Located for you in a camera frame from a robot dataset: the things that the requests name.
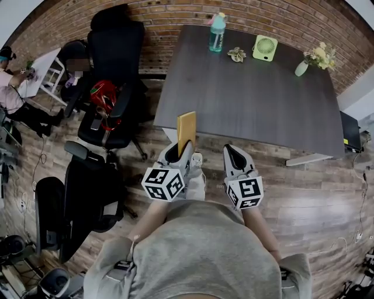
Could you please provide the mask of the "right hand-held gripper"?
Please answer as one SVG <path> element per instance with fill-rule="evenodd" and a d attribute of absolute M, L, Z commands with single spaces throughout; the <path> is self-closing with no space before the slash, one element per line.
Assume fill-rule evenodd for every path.
<path fill-rule="evenodd" d="M 241 148 L 223 147 L 226 194 L 236 210 L 258 207 L 264 197 L 262 177 L 251 156 Z"/>

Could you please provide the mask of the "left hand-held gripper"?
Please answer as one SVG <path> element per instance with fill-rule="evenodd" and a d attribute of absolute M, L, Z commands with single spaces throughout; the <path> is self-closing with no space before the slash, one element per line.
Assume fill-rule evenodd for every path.
<path fill-rule="evenodd" d="M 164 159 L 168 164 L 179 160 L 177 142 L 166 148 Z M 182 162 L 187 164 L 185 171 L 161 164 L 146 170 L 141 185 L 150 199 L 202 200 L 202 154 L 194 152 L 191 140 L 183 148 Z"/>

